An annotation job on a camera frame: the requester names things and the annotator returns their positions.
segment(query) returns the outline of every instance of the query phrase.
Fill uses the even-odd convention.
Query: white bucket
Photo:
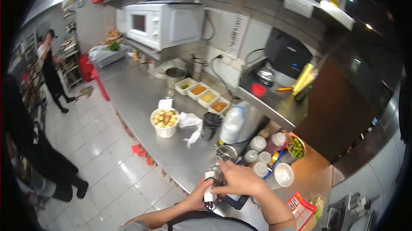
[[[276,164],[273,172],[266,177],[266,183],[273,189],[279,189],[282,187],[288,187],[293,183],[295,174],[293,169],[286,163]]]
[[[169,111],[169,110],[175,111],[177,116],[178,116],[176,124],[174,124],[173,126],[168,127],[168,128],[157,127],[157,125],[155,125],[153,123],[153,116],[155,114],[158,114],[161,110],[164,110],[166,112]],[[180,115],[179,115],[178,111],[173,109],[173,108],[157,109],[157,110],[153,111],[153,113],[150,115],[150,122],[152,123],[153,127],[156,129],[156,133],[159,137],[169,138],[169,137],[173,136],[176,133],[176,130],[178,129],[179,118],[180,118]]]

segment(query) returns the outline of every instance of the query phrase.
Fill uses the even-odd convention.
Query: red flyer
[[[286,203],[291,209],[296,218],[296,228],[300,231],[312,215],[315,213],[317,207],[304,200],[299,192],[296,192]]]

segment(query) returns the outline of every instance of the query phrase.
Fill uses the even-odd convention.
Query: paper cup
[[[294,179],[295,175],[293,174],[291,166],[286,163],[278,163],[273,169],[273,172],[265,180],[272,190],[276,190],[290,186]]]

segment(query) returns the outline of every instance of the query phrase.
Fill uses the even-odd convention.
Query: yellow plastic wrap roll
[[[298,95],[303,89],[305,89],[309,84],[311,84],[315,80],[315,75],[312,73],[309,73],[307,76],[305,76],[305,79],[302,81],[301,85],[299,86],[298,89],[293,89],[292,95],[296,96]]]
[[[314,68],[314,67],[313,67],[312,64],[307,63],[307,64],[305,65],[305,67],[303,68],[301,74],[300,74],[299,77],[297,78],[295,85],[293,86],[293,92],[292,92],[292,95],[293,95],[293,96],[295,96],[295,95],[297,94],[297,93],[295,93],[295,91],[298,90],[298,89],[300,89],[300,86],[301,86],[301,84],[303,83],[303,80],[305,79],[305,77],[306,77],[308,74],[310,74],[310,72],[312,71],[313,68]]]

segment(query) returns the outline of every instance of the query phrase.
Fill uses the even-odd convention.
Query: microwave oven
[[[126,36],[157,51],[199,41],[205,6],[161,0],[126,6]]]

